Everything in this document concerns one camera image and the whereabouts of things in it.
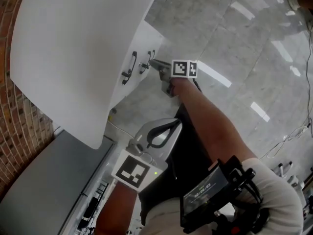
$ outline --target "screen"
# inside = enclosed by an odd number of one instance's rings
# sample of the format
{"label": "screen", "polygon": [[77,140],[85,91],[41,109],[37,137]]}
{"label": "screen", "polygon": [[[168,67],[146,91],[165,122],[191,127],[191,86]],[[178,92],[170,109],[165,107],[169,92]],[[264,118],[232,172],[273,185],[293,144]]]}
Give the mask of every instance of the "screen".
{"label": "screen", "polygon": [[216,167],[210,175],[183,197],[184,215],[205,204],[211,197],[228,184],[220,167]]}

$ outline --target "black handle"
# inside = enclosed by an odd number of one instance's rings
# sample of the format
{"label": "black handle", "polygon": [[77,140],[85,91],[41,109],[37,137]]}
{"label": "black handle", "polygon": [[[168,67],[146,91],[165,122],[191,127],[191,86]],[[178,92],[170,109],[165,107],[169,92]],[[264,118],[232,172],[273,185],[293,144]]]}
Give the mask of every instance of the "black handle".
{"label": "black handle", "polygon": [[132,56],[135,57],[135,60],[134,60],[134,64],[133,64],[132,69],[128,69],[128,73],[126,73],[126,72],[124,72],[124,71],[122,72],[122,75],[123,75],[124,77],[126,77],[126,78],[122,81],[122,84],[123,84],[123,85],[125,85],[125,84],[128,82],[128,80],[130,79],[130,77],[132,76],[133,69],[134,69],[135,63],[136,63],[136,61],[137,61],[137,51],[133,51]]}
{"label": "black handle", "polygon": [[[156,54],[156,51],[153,50],[152,52],[153,52],[153,58],[154,58],[154,56],[155,56],[155,54]],[[149,55],[149,60],[148,60],[147,64],[146,64],[146,65],[145,65],[145,64],[142,64],[142,65],[141,65],[141,66],[144,68],[144,70],[142,70],[142,71],[139,72],[140,75],[143,74],[146,69],[149,69],[149,65],[150,65],[149,62],[150,62],[150,59],[151,59],[151,51],[148,51],[148,55]]]}

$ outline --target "forearm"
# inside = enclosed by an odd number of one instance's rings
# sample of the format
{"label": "forearm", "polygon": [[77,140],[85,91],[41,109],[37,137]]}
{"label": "forearm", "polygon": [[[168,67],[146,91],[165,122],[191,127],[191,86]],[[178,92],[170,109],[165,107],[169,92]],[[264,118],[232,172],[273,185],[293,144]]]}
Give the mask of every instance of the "forearm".
{"label": "forearm", "polygon": [[240,161],[255,157],[232,122],[187,80],[174,81],[174,92],[185,105],[196,132],[214,162],[235,155]]}
{"label": "forearm", "polygon": [[118,182],[101,210],[96,235],[125,235],[133,214],[137,193]]}

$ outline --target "marble floor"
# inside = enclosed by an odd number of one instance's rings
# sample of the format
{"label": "marble floor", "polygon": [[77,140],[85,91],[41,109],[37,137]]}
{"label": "marble floor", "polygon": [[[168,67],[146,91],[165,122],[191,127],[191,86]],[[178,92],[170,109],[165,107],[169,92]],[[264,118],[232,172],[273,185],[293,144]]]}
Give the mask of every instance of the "marble floor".
{"label": "marble floor", "polygon": [[[165,37],[157,59],[198,60],[203,93],[261,158],[307,118],[310,17],[304,9],[293,12],[287,0],[155,0],[146,21]],[[313,58],[308,78],[313,85]],[[116,106],[112,121],[134,135],[147,121],[173,117],[179,103],[160,87],[151,70]],[[309,130],[274,158],[262,158],[270,168],[290,160],[304,180],[313,166]]]}

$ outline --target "white cable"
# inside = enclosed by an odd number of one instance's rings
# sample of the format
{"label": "white cable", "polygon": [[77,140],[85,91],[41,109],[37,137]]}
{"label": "white cable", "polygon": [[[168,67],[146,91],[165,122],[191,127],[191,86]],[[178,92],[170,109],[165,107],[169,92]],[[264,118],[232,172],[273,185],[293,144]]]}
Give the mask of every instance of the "white cable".
{"label": "white cable", "polygon": [[118,128],[115,124],[113,124],[111,121],[108,120],[108,122],[113,125],[116,129],[118,129],[121,132],[124,132],[125,134],[127,134],[129,137],[131,137],[132,139],[134,138],[131,134],[129,134],[127,131],[122,130],[121,128]]}
{"label": "white cable", "polygon": [[[301,127],[299,128],[296,128],[293,132],[291,132],[283,141],[277,143],[271,150],[269,150],[266,154],[264,154],[260,159],[264,158],[265,156],[268,158],[268,159],[273,159],[276,157],[276,155],[278,154],[278,152],[283,148],[284,144],[285,143],[288,143],[294,139],[299,139],[300,137],[302,137],[303,133],[307,130],[307,126],[306,125],[302,125]],[[297,131],[297,130],[301,130],[300,132],[298,132],[295,136],[292,136],[291,135]],[[278,151],[275,153],[275,155],[273,157],[269,157],[268,155],[272,152],[273,149],[275,149],[277,146],[279,146],[280,144],[282,143],[282,146],[278,149]]]}

